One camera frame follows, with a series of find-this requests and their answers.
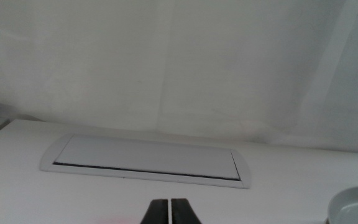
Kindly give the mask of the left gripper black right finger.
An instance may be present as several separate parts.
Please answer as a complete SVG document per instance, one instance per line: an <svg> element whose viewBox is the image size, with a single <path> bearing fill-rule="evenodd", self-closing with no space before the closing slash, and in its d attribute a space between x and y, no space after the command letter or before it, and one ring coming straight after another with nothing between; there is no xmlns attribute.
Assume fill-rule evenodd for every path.
<svg viewBox="0 0 358 224"><path fill-rule="evenodd" d="M186 198L173 198L171 203L173 224L201 224Z"/></svg>

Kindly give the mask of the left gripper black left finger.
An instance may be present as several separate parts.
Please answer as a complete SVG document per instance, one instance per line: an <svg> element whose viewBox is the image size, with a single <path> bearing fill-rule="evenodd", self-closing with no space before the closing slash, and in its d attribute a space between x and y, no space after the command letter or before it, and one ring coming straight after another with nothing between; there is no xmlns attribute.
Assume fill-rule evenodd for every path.
<svg viewBox="0 0 358 224"><path fill-rule="evenodd" d="M168 224L168 200L152 200L141 224Z"/></svg>

